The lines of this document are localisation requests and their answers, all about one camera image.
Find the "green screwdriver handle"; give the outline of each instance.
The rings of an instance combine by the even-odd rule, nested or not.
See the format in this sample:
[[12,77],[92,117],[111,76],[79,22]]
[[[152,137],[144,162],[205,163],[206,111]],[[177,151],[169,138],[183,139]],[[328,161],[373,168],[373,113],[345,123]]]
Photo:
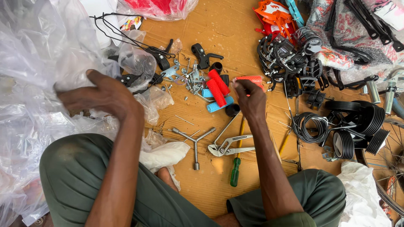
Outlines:
[[235,158],[234,159],[234,168],[233,171],[231,172],[231,179],[230,179],[230,185],[233,187],[237,187],[238,183],[238,167],[241,164],[241,159]]

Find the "screwdriver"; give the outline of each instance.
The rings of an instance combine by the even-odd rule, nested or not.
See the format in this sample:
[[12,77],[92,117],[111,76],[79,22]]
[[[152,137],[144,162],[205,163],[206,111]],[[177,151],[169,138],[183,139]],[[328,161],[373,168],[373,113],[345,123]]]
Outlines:
[[289,138],[289,136],[290,136],[291,131],[292,131],[292,129],[289,130],[289,133],[286,135],[285,140],[283,140],[283,144],[282,144],[282,146],[281,146],[280,149],[279,149],[279,155],[282,154],[283,149],[285,148],[286,142],[288,142],[288,138]]
[[[246,118],[243,116],[243,120],[241,121],[241,127],[240,127],[240,136],[244,134],[244,126],[246,123]],[[238,141],[238,148],[241,148],[241,143],[242,140]],[[230,179],[230,185],[233,187],[237,187],[238,183],[238,167],[241,164],[241,159],[240,159],[240,153],[237,153],[237,157],[234,159],[234,168],[233,171],[231,172],[231,179]]]

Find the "hand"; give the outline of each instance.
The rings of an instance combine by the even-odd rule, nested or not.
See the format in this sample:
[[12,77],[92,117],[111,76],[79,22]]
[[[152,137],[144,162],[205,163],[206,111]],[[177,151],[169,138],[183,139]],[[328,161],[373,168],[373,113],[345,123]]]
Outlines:
[[241,112],[250,123],[265,122],[267,97],[260,87],[250,80],[237,80],[234,87]]
[[89,80],[96,87],[81,87],[57,92],[66,109],[95,109],[114,115],[120,122],[131,117],[144,126],[144,108],[119,81],[89,69]]

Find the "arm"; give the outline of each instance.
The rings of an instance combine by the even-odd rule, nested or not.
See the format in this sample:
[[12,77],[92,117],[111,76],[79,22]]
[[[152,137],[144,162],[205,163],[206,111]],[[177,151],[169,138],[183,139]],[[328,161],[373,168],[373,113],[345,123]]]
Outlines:
[[304,212],[286,178],[269,136],[265,118],[265,93],[249,80],[238,80],[234,86],[239,96],[241,111],[254,136],[262,201],[267,220]]
[[59,92],[58,97],[67,109],[94,108],[114,115],[120,129],[85,226],[128,227],[136,198],[144,109],[119,81],[95,70],[88,70],[87,76],[97,87]]

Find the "green trousers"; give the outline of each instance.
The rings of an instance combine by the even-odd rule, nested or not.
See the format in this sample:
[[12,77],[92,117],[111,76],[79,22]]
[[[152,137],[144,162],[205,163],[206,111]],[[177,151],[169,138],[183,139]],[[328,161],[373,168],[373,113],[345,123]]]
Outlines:
[[[56,227],[83,227],[108,166],[113,142],[98,134],[78,134],[50,144],[40,161],[40,177]],[[336,227],[345,207],[341,181],[322,170],[309,169],[289,182],[318,227]],[[266,221],[260,190],[227,201],[243,227]],[[139,164],[133,226],[218,226],[179,193]]]

